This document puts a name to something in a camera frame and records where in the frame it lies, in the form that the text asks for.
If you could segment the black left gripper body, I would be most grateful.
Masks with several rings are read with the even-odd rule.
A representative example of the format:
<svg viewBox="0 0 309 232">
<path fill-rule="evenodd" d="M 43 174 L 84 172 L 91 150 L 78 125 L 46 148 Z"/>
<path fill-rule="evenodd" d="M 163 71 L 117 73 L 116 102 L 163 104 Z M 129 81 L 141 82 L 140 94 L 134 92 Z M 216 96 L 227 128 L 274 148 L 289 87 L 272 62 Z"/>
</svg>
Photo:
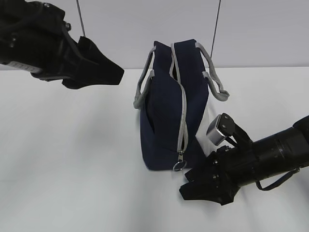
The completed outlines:
<svg viewBox="0 0 309 232">
<path fill-rule="evenodd" d="M 78 80 L 81 56 L 65 12 L 41 1 L 0 2 L 0 63 L 45 81 Z"/>
</svg>

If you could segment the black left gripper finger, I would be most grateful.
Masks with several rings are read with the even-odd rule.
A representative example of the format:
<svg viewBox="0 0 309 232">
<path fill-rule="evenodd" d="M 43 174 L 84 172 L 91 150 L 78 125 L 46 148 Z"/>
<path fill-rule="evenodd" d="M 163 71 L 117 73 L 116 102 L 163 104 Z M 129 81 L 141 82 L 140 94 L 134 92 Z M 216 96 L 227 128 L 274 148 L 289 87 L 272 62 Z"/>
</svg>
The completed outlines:
<svg viewBox="0 0 309 232">
<path fill-rule="evenodd" d="M 95 85 L 120 84 L 124 69 L 103 55 L 92 40 L 81 36 L 77 48 L 81 56 L 62 85 L 76 90 Z"/>
</svg>

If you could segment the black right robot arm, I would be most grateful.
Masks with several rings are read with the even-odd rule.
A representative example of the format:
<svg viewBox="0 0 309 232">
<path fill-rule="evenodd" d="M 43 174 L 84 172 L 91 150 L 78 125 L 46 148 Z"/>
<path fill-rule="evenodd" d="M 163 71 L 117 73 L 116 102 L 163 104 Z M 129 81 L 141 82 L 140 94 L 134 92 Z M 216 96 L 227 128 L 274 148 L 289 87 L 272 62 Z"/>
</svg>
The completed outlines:
<svg viewBox="0 0 309 232">
<path fill-rule="evenodd" d="M 220 205 L 234 201 L 241 187 L 255 183 L 261 191 L 279 187 L 309 165 L 309 118 L 256 142 L 226 113 L 209 125 L 207 136 L 214 145 L 205 161 L 189 170 L 179 192 L 184 200 L 205 200 Z"/>
</svg>

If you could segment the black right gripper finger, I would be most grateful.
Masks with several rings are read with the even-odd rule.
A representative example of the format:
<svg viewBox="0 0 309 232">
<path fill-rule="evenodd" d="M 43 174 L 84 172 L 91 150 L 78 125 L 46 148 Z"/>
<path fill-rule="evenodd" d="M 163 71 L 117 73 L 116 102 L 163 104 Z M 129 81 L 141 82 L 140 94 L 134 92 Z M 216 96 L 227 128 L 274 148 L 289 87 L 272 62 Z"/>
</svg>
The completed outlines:
<svg viewBox="0 0 309 232">
<path fill-rule="evenodd" d="M 210 201 L 226 205 L 234 201 L 238 186 L 224 173 L 204 172 L 199 178 L 182 185 L 179 192 L 187 201 Z"/>
</svg>

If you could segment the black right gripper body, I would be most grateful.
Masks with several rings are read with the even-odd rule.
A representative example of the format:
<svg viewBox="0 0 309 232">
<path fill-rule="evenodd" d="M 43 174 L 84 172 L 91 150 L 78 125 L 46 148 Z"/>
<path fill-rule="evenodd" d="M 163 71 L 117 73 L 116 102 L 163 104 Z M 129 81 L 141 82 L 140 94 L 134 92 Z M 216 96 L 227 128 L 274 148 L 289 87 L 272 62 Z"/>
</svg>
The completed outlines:
<svg viewBox="0 0 309 232">
<path fill-rule="evenodd" d="M 204 172 L 218 172 L 224 173 L 231 180 L 231 178 L 227 174 L 226 167 L 226 157 L 228 153 L 232 150 L 232 148 L 224 145 L 221 148 L 217 149 L 217 151 L 211 152 L 211 154 L 206 157 L 205 162 L 200 166 L 191 169 L 185 174 L 188 182 L 199 178 Z"/>
</svg>

